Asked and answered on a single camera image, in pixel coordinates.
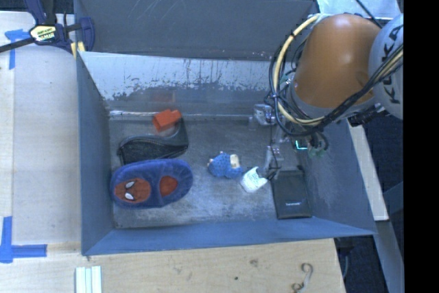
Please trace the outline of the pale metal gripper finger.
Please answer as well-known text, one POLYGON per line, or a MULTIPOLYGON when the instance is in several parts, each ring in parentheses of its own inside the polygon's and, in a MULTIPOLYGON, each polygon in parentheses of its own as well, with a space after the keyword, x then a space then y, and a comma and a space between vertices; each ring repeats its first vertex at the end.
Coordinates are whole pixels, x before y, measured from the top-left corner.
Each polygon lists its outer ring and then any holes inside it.
POLYGON ((283 166, 284 158, 279 145, 269 145, 265 151, 263 176, 268 180, 276 180, 283 166))

